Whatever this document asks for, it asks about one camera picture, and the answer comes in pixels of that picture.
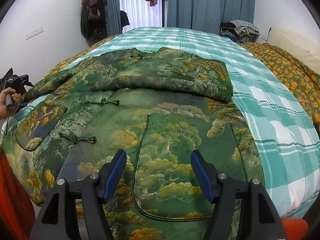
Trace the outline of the green landscape print padded jacket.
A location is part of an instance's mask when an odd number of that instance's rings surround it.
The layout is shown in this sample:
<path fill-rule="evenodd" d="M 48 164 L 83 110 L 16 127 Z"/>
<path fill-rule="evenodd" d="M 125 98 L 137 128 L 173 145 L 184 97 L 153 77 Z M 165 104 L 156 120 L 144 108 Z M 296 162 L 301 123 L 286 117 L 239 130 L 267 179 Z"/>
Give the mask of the green landscape print padded jacket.
<path fill-rule="evenodd" d="M 88 57 L 55 71 L 25 100 L 45 95 L 3 139 L 28 196 L 42 204 L 54 182 L 82 180 L 127 155 L 103 210 L 115 239 L 201 239 L 213 205 L 190 164 L 193 150 L 233 179 L 263 179 L 253 135 L 224 62 L 161 48 Z"/>

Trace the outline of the pile of clothes by bed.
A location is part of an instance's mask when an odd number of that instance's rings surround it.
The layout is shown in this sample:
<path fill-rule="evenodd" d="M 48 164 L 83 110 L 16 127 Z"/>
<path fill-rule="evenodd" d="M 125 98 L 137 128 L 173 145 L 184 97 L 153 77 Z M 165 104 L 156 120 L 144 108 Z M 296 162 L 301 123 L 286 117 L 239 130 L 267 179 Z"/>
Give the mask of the pile of clothes by bed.
<path fill-rule="evenodd" d="M 219 35 L 236 43 L 255 42 L 260 35 L 259 29 L 250 22 L 232 20 L 220 24 Z"/>

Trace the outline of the teal white plaid bed sheet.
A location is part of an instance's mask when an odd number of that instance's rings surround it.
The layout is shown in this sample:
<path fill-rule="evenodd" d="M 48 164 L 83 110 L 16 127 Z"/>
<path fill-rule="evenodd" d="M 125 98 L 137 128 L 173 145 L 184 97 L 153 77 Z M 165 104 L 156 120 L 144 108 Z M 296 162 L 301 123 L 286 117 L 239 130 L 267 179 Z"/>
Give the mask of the teal white plaid bed sheet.
<path fill-rule="evenodd" d="M 319 193 L 319 137 L 290 89 L 289 62 L 270 66 L 214 34 L 137 28 L 54 67 L 24 99 L 2 140 L 27 195 L 44 202 L 54 180 L 85 178 L 127 153 L 110 220 L 210 215 L 190 164 L 260 179 L 281 217 L 300 218 Z"/>

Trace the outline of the coats hanging on rack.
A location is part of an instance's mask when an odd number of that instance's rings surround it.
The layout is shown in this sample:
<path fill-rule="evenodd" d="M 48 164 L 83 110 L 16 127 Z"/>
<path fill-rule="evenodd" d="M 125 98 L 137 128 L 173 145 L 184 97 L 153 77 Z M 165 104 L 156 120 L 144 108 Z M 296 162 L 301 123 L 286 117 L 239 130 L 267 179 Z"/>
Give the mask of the coats hanging on rack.
<path fill-rule="evenodd" d="M 82 0 L 80 29 L 82 36 L 89 42 L 95 44 L 107 38 L 106 0 Z"/>

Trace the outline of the blue curtain left panel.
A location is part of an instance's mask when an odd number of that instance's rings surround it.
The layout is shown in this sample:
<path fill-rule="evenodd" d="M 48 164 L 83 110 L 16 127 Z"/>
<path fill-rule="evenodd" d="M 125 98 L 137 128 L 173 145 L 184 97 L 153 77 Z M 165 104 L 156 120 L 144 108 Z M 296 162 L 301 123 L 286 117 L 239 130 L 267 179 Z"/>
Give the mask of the blue curtain left panel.
<path fill-rule="evenodd" d="M 108 36 L 119 35 L 121 34 L 120 2 L 119 0 L 106 1 L 107 34 Z"/>

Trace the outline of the blue curtain panel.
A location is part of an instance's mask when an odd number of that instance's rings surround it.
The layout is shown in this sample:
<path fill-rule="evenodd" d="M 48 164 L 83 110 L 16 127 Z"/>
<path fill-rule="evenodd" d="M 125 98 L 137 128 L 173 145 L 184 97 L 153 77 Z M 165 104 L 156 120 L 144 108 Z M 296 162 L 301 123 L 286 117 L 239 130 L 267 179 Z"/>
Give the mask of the blue curtain panel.
<path fill-rule="evenodd" d="M 120 2 L 119 0 L 106 1 L 107 34 L 108 36 L 119 35 L 121 34 Z"/>
<path fill-rule="evenodd" d="M 168 0 L 167 27 L 219 34 L 232 20 L 253 23 L 255 0 Z"/>

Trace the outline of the orange floral green quilt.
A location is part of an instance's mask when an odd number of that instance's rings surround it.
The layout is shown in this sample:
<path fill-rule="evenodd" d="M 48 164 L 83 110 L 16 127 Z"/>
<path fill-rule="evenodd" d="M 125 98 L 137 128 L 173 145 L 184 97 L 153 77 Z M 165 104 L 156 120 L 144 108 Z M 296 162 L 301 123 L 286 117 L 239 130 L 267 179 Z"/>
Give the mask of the orange floral green quilt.
<path fill-rule="evenodd" d="M 153 118 L 215 137 L 226 126 L 319 124 L 319 75 L 293 55 L 186 29 L 107 38 L 52 68 L 28 93 L 41 95 L 91 129 L 135 132 Z"/>

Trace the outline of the cream bed headboard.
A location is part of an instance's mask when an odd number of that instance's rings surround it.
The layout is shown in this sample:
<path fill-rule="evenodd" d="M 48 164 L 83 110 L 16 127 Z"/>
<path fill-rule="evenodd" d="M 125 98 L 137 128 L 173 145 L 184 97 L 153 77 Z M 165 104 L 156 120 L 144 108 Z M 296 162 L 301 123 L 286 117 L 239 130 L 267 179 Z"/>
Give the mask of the cream bed headboard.
<path fill-rule="evenodd" d="M 320 48 L 302 35 L 274 25 L 268 34 L 267 43 L 277 46 L 302 61 L 319 74 Z"/>

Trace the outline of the blue curtain right panel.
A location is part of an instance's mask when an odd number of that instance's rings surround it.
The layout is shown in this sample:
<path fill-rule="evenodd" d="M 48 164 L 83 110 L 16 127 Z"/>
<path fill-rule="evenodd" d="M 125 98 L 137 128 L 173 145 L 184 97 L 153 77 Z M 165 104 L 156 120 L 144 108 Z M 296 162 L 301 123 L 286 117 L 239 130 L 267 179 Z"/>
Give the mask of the blue curtain right panel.
<path fill-rule="evenodd" d="M 255 0 L 168 0 L 167 27 L 219 34 L 232 20 L 253 23 Z"/>

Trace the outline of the white wall switch plate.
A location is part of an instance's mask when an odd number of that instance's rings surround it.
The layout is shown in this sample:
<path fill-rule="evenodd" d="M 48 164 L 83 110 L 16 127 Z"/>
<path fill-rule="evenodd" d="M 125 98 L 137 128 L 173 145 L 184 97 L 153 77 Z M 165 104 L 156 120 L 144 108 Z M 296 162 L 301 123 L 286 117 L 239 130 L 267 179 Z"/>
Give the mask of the white wall switch plate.
<path fill-rule="evenodd" d="M 38 28 L 38 29 L 35 29 L 35 30 L 27 33 L 27 34 L 25 35 L 25 39 L 28 40 L 28 39 L 30 39 L 30 38 L 32 38 L 32 37 L 34 37 L 34 36 L 42 33 L 43 31 L 44 31 L 43 27 L 40 27 L 40 28 Z"/>

